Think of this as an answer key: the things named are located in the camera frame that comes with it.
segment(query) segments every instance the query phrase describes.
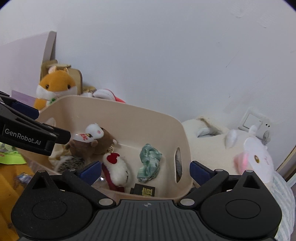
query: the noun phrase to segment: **orange hamster plush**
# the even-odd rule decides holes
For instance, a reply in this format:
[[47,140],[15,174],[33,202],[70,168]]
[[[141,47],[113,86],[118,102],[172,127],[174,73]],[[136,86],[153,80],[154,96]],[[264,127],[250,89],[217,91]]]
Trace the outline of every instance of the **orange hamster plush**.
[[67,68],[57,70],[56,66],[51,66],[37,87],[34,108],[42,110],[65,95],[77,95],[75,81],[69,75]]

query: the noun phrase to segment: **white mouse plush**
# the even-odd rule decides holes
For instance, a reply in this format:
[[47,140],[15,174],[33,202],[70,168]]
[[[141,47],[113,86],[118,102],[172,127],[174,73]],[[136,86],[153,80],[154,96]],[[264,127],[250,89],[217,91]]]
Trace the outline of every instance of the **white mouse plush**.
[[274,166],[266,147],[255,136],[256,128],[251,127],[249,132],[229,130],[206,117],[187,120],[182,125],[193,160],[211,170],[224,169],[231,175],[254,170],[271,189]]
[[129,177],[129,170],[126,163],[119,156],[118,153],[106,153],[103,156],[102,164],[102,169],[109,184],[109,188],[115,191],[118,191],[118,187],[125,187]]

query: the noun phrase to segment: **hamster plush face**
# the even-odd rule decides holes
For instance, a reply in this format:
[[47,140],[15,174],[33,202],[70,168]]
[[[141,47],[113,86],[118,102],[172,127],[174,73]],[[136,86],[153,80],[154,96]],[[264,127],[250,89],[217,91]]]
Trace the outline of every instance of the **hamster plush face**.
[[48,74],[40,81],[36,97],[51,101],[65,95],[77,95],[77,86],[69,75],[68,69],[57,70],[56,66],[50,67]]
[[94,139],[100,139],[104,136],[104,131],[97,123],[88,125],[85,133],[91,134]]

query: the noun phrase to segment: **red heart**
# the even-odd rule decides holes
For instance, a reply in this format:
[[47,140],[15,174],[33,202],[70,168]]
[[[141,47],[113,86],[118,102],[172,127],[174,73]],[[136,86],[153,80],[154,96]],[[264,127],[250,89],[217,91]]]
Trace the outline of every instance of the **red heart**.
[[112,164],[116,164],[118,156],[119,156],[118,153],[111,153],[109,156],[107,156],[107,161]]

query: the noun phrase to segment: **folded towel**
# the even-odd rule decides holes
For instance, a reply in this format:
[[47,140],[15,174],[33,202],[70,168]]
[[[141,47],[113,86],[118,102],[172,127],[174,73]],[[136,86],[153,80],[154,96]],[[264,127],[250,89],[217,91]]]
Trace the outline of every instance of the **folded towel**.
[[139,182],[145,183],[157,176],[161,156],[162,154],[150,144],[146,144],[142,148],[140,159],[144,166],[139,169],[137,174]]

